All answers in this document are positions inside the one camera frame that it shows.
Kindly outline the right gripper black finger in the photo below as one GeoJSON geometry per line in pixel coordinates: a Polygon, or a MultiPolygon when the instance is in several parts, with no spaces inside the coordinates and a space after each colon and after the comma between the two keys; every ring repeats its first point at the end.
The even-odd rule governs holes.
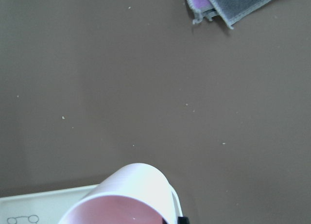
{"type": "Polygon", "coordinates": [[[189,218],[186,216],[178,217],[177,223],[178,224],[189,224],[189,218]]]}

